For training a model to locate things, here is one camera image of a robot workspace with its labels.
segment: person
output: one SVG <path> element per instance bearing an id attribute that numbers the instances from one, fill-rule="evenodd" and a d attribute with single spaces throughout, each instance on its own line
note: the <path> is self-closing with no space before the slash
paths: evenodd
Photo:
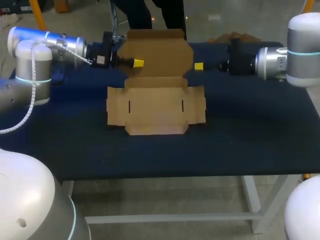
<path id="1" fill-rule="evenodd" d="M 152 18 L 145 0 L 111 0 L 126 15 L 130 29 L 152 29 Z M 152 0 L 161 9 L 168 29 L 182 29 L 187 40 L 183 0 Z"/>

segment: white cable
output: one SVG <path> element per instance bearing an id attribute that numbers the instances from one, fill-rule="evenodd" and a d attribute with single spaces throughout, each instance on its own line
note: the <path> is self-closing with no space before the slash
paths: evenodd
<path id="1" fill-rule="evenodd" d="M 305 9 L 305 6 L 306 6 L 306 4 L 307 4 L 307 1 L 308 1 L 308 0 L 304 0 L 304 4 L 303 4 L 303 6 L 302 6 L 299 14 L 302 14 L 302 13 L 304 12 L 304 9 Z"/>
<path id="2" fill-rule="evenodd" d="M 57 48 L 60 48 L 60 49 L 63 49 L 64 51 L 72 54 L 73 56 L 75 56 L 76 58 L 84 61 L 85 63 L 91 65 L 92 62 L 78 54 L 76 54 L 75 52 L 69 50 L 68 48 L 66 48 L 65 46 L 62 46 L 60 44 L 57 44 L 57 43 L 51 43 L 51 42 L 45 42 L 46 45 L 52 45 L 52 46 L 55 46 Z M 29 109 L 27 111 L 27 113 L 25 114 L 24 118 L 15 126 L 13 127 L 10 127 L 10 128 L 7 128 L 7 129 L 3 129 L 3 130 L 0 130 L 0 134 L 7 134 L 7 133 L 10 133 L 14 130 L 17 130 L 18 128 L 20 128 L 23 124 L 26 123 L 26 121 L 29 119 L 33 109 L 34 109 L 34 106 L 35 106 L 35 100 L 36 100 L 36 84 L 37 84 L 37 81 L 36 81 L 36 60 L 35 60 L 35 52 L 34 52 L 34 47 L 35 47 L 35 43 L 33 42 L 31 44 L 31 48 L 30 48 L 30 51 L 31 51 L 31 67 L 32 67 L 32 92 L 31 92 L 31 102 L 30 102 L 30 106 L 29 106 Z"/>
<path id="3" fill-rule="evenodd" d="M 47 41 L 45 41 L 44 44 L 45 45 L 52 45 L 52 46 L 55 46 L 57 48 L 63 49 L 64 51 L 72 54 L 73 56 L 75 56 L 76 58 L 80 59 L 81 61 L 83 61 L 83 62 L 85 62 L 85 63 L 87 63 L 89 65 L 92 65 L 92 62 L 90 60 L 88 60 L 88 59 L 76 54 L 75 52 L 71 51 L 70 49 L 66 48 L 65 46 L 63 46 L 61 44 L 57 44 L 57 43 L 53 43 L 53 42 L 47 42 Z"/>
<path id="4" fill-rule="evenodd" d="M 35 46 L 35 43 L 33 42 L 31 44 L 31 48 L 30 48 L 30 51 L 31 51 L 31 67 L 32 67 L 32 92 L 31 92 L 31 102 L 30 102 L 29 109 L 26 112 L 24 118 L 17 125 L 15 125 L 13 127 L 10 127 L 10 128 L 7 128 L 7 129 L 0 130 L 0 134 L 7 134 L 7 133 L 10 133 L 10 132 L 20 128 L 29 119 L 29 117 L 30 117 L 30 115 L 31 115 L 31 113 L 32 113 L 32 111 L 34 109 L 35 100 L 36 100 L 36 89 L 37 89 L 36 88 L 36 83 L 37 83 L 36 82 L 36 59 L 35 59 L 34 46 Z"/>

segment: metal table frame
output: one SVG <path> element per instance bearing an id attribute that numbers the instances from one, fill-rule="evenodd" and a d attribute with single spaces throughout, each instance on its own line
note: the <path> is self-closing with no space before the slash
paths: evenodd
<path id="1" fill-rule="evenodd" d="M 88 224 L 252 220 L 253 233 L 262 234 L 268 229 L 272 219 L 296 187 L 300 177 L 301 174 L 279 175 L 261 206 L 254 177 L 242 176 L 249 212 L 86 216 L 85 219 Z M 62 183 L 63 190 L 70 197 L 73 187 L 74 181 Z"/>

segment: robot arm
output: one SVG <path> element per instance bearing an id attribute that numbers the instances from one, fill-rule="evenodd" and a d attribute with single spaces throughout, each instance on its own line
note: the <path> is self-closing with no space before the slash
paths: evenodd
<path id="1" fill-rule="evenodd" d="M 119 65 L 135 67 L 134 58 L 120 58 L 112 52 L 111 32 L 103 34 L 102 43 L 87 44 L 81 37 L 67 36 L 49 31 L 13 27 L 7 39 L 9 54 L 16 58 L 14 79 L 0 80 L 0 113 L 18 106 L 28 106 L 32 94 L 31 44 L 35 44 L 36 95 L 34 105 L 50 99 L 52 62 L 80 67 L 87 63 L 93 67 L 117 68 Z"/>
<path id="2" fill-rule="evenodd" d="M 257 75 L 284 80 L 296 87 L 320 85 L 320 13 L 293 17 L 288 25 L 287 48 L 264 47 L 257 55 L 240 51 L 237 40 L 230 45 L 230 58 L 220 64 L 231 75 Z"/>

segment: orange pole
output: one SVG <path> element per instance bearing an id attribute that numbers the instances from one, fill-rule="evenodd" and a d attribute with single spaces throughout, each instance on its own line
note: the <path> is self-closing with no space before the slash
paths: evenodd
<path id="1" fill-rule="evenodd" d="M 309 13 L 311 11 L 314 3 L 315 3 L 315 0 L 306 0 L 306 3 L 305 3 L 304 8 L 302 10 L 302 13 L 303 14 Z M 311 178 L 310 174 L 304 174 L 303 175 L 303 180 L 307 180 L 309 178 Z"/>
<path id="2" fill-rule="evenodd" d="M 35 17 L 35 20 L 36 20 L 36 23 L 38 24 L 39 29 L 43 31 L 47 31 L 45 20 L 44 20 L 44 17 L 42 16 L 42 12 L 40 10 L 38 0 L 29 0 L 29 2 L 30 2 L 33 15 Z"/>
<path id="3" fill-rule="evenodd" d="M 302 10 L 303 14 L 309 13 L 312 9 L 312 6 L 314 5 L 315 0 L 306 0 L 305 6 Z"/>

